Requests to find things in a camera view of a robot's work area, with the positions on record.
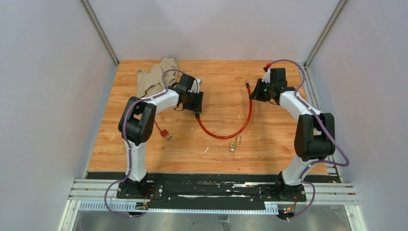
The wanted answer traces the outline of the red cable lock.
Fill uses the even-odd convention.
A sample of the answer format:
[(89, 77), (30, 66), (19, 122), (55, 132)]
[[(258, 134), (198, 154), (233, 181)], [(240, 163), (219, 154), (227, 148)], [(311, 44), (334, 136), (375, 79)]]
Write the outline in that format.
[(249, 126), (254, 103), (249, 98), (251, 87), (247, 81), (211, 85), (204, 92), (203, 112), (196, 114), (202, 131), (225, 140), (235, 138)]

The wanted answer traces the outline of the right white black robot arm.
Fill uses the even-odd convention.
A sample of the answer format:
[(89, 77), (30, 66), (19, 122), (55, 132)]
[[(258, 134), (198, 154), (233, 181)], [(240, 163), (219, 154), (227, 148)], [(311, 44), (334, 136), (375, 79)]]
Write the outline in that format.
[(334, 138), (334, 117), (322, 113), (304, 101), (295, 87), (288, 86), (285, 68), (264, 68), (263, 78), (258, 79), (250, 99), (275, 103), (286, 109), (297, 127), (294, 138), (295, 156), (288, 167), (278, 174), (273, 189), (262, 193), (275, 195), (279, 200), (288, 201), (299, 197), (303, 186), (301, 181), (309, 173), (314, 161), (325, 160), (335, 151), (330, 140)]

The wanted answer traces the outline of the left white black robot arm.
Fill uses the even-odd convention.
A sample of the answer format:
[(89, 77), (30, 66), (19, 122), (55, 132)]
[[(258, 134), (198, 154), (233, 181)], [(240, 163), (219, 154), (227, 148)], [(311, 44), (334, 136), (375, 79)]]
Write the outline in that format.
[(118, 124), (127, 150), (127, 170), (120, 182), (120, 190), (136, 199), (148, 192), (145, 165), (146, 144), (155, 126), (155, 117), (168, 108), (182, 106), (184, 110), (202, 112), (204, 93), (202, 80), (182, 74), (179, 82), (161, 92), (144, 98), (129, 98)]

